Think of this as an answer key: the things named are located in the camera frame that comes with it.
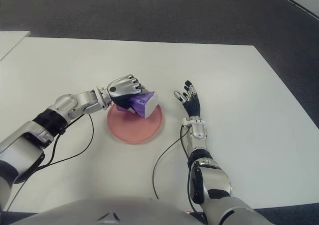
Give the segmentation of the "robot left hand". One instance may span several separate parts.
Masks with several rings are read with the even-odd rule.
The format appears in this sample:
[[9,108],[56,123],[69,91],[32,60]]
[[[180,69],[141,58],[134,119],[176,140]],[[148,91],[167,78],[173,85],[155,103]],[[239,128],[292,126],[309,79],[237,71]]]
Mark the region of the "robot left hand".
[[126,110],[132,107],[130,98],[149,92],[132,74],[112,81],[107,86],[107,91],[112,102]]

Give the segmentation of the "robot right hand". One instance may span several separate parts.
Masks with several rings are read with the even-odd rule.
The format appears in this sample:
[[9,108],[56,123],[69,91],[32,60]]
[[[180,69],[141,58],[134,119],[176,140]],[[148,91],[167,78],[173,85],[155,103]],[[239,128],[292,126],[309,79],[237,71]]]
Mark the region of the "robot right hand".
[[183,105],[189,117],[198,116],[201,114],[201,106],[195,86],[190,81],[184,83],[184,90],[182,94],[175,91],[173,94],[177,100]]

